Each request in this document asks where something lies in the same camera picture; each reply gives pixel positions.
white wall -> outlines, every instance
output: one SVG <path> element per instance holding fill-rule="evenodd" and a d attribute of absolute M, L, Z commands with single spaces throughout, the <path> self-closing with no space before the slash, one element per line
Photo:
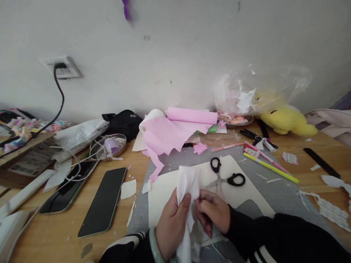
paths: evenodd
<path fill-rule="evenodd" d="M 249 63 L 309 67 L 293 102 L 303 112 L 350 90 L 351 1 L 241 0 L 239 11 L 238 1 L 130 0 L 128 23 L 122 0 L 0 0 L 0 105 L 51 119 L 61 98 L 38 59 L 62 55 L 84 75 L 60 81 L 60 119 L 73 121 L 206 108 L 219 78 Z"/>

wall socket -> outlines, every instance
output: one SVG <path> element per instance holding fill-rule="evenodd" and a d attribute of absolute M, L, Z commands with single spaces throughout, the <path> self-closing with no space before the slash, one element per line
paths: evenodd
<path fill-rule="evenodd" d="M 67 68 L 56 70 L 56 77 L 58 79 L 83 77 L 83 75 L 80 73 L 79 69 L 74 64 L 73 59 L 71 57 L 41 58 L 39 59 L 39 61 L 51 73 L 51 75 L 54 75 L 55 64 L 61 62 L 66 64 Z"/>

phone screen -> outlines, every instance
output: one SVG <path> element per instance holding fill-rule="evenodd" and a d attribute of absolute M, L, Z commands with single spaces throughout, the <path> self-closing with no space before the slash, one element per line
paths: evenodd
<path fill-rule="evenodd" d="M 87 161 L 80 163 L 80 176 L 77 176 L 75 179 L 85 178 L 89 174 L 90 170 L 93 168 L 95 163 L 96 161 Z M 76 165 L 74 169 L 69 173 L 67 178 L 70 179 L 72 176 L 75 176 L 78 170 L 79 167 L 78 165 Z M 45 202 L 42 209 L 40 210 L 40 213 L 55 213 L 65 211 L 66 209 L 68 209 L 73 203 L 74 199 L 77 197 L 82 187 L 84 186 L 85 182 L 86 180 L 78 182 L 71 181 L 67 183 L 67 179 L 65 179 L 59 187 L 61 187 L 65 183 L 67 184 L 49 197 L 49 199 Z"/>
<path fill-rule="evenodd" d="M 107 171 L 79 230 L 78 237 L 110 229 L 126 168 Z"/>

cutting mat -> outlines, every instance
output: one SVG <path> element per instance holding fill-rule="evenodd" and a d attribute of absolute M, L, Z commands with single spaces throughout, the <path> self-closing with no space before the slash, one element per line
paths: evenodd
<path fill-rule="evenodd" d="M 306 206 L 310 211 L 306 210 L 301 202 L 300 197 L 296 195 L 298 192 L 298 186 L 296 184 L 261 166 L 260 164 L 247 159 L 242 155 L 243 147 L 233 147 L 213 153 L 211 152 L 211 149 L 213 148 L 209 148 L 202 155 L 194 154 L 193 148 L 183 148 L 181 152 L 173 150 L 169 156 L 159 156 L 160 161 L 165 165 L 160 175 L 168 173 L 170 171 L 178 170 L 180 165 L 193 166 L 208 162 L 213 157 L 231 155 L 276 213 L 285 213 L 299 216 L 306 221 L 323 228 L 338 240 L 324 217 L 319 214 L 318 210 L 313 206 L 309 199 L 303 196 Z M 264 153 L 277 161 L 267 150 L 264 150 Z M 149 176 L 153 173 L 155 168 L 156 167 L 154 164 L 150 162 L 146 171 L 144 184 L 148 181 Z M 266 180 L 257 174 L 266 177 L 268 180 L 277 178 L 280 178 L 281 180 L 272 183 L 266 183 Z M 237 208 L 237 210 L 252 218 L 262 216 L 262 213 L 257 205 L 250 200 L 243 203 L 240 207 Z M 140 192 L 127 233 L 130 234 L 137 231 L 146 232 L 147 230 L 148 194 L 142 194 Z M 215 244 L 215 246 L 228 258 L 232 260 L 237 259 L 238 262 L 244 262 L 235 247 L 230 242 L 218 242 Z M 202 258 L 206 258 L 206 262 L 225 262 L 212 246 L 209 246 L 206 249 L 202 248 L 201 255 L 203 256 Z"/>

pink marker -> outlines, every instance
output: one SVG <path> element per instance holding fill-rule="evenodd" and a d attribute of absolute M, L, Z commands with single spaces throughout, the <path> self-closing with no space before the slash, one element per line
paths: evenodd
<path fill-rule="evenodd" d="M 213 149 L 211 152 L 217 152 L 219 150 L 224 150 L 224 149 L 232 148 L 232 147 L 235 147 L 235 146 L 240 146 L 240 145 L 243 145 L 243 144 L 245 144 L 245 143 L 244 142 L 240 142 L 240 143 L 237 143 L 237 144 L 231 144 L 231 145 L 223 146 L 221 148 Z"/>
<path fill-rule="evenodd" d="M 249 145 L 250 147 L 252 147 L 254 150 L 258 151 L 264 158 L 266 158 L 269 162 L 271 162 L 272 164 L 274 164 L 275 166 L 277 166 L 280 170 L 282 170 L 283 172 L 286 172 L 287 174 L 291 175 L 291 173 L 289 173 L 287 170 L 285 170 L 283 167 L 281 167 L 279 164 L 277 164 L 275 161 L 273 161 L 271 158 L 269 158 L 267 155 L 265 155 L 263 152 L 261 152 L 260 150 L 258 150 L 255 146 L 253 146 L 252 144 L 250 144 L 249 142 L 245 141 L 245 143 L 247 145 Z"/>

